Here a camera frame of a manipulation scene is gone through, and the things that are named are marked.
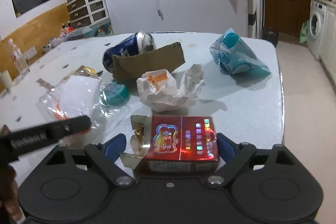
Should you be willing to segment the person left hand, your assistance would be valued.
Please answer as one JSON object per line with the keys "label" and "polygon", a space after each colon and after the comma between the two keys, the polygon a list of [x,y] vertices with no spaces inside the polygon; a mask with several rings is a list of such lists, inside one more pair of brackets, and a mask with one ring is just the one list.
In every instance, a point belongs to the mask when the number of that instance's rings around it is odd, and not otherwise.
{"label": "person left hand", "polygon": [[15,176],[11,165],[1,167],[1,223],[17,223],[23,216]]}

